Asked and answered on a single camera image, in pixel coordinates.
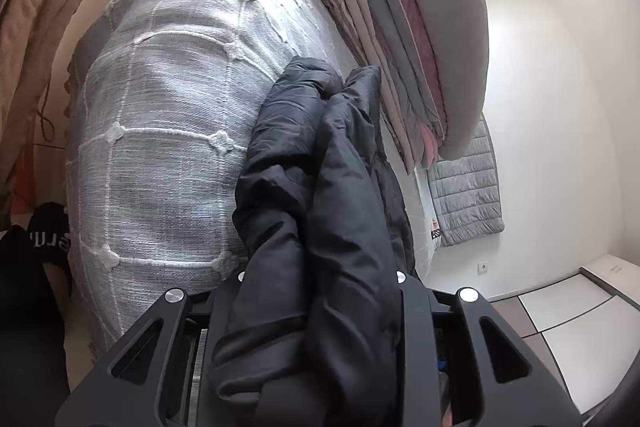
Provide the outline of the black puffer jacket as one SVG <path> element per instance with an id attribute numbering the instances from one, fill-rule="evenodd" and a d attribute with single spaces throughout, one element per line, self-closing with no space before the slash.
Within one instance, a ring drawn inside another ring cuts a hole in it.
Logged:
<path id="1" fill-rule="evenodd" d="M 387 426 L 414 267 L 380 125 L 381 73 L 295 57 L 259 111 L 235 187 L 248 262 L 210 363 L 241 426 Z"/>

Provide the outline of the grey quilted headboard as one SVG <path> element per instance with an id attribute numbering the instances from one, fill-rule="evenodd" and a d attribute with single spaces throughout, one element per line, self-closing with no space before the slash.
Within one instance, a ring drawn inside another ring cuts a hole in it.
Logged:
<path id="1" fill-rule="evenodd" d="M 464 155 L 456 160 L 439 159 L 427 176 L 439 226 L 439 247 L 504 230 L 497 159 L 484 117 L 480 117 Z"/>

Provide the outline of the grey checked bedspread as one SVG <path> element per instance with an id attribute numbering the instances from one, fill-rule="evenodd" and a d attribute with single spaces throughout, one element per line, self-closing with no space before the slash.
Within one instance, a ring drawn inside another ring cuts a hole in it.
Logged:
<path id="1" fill-rule="evenodd" d="M 166 289 L 208 291 L 245 262 L 235 184 L 294 56 L 356 67 L 320 0 L 112 0 L 80 39 L 66 194 L 97 355 Z"/>

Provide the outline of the stack of folded quilts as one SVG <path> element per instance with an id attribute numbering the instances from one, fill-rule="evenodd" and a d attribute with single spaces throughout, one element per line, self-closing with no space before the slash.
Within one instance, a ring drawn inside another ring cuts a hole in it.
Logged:
<path id="1" fill-rule="evenodd" d="M 383 113 L 406 168 L 431 167 L 447 116 L 416 0 L 321 1 L 358 65 L 381 69 Z"/>

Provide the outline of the grey top pillow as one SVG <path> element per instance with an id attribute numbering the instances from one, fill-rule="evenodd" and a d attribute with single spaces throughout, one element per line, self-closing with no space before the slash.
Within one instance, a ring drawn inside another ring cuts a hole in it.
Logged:
<path id="1" fill-rule="evenodd" d="M 468 149 L 482 113 L 489 63 L 486 0 L 416 0 L 438 69 L 447 133 L 440 157 Z"/>

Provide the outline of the black slipper with lettering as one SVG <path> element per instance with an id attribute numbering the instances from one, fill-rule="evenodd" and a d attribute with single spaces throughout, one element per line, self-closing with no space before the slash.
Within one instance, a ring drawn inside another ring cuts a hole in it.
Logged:
<path id="1" fill-rule="evenodd" d="M 63 274 L 67 296 L 72 295 L 73 277 L 68 261 L 72 240 L 66 208 L 58 202 L 40 205 L 29 220 L 27 234 L 36 257 Z"/>

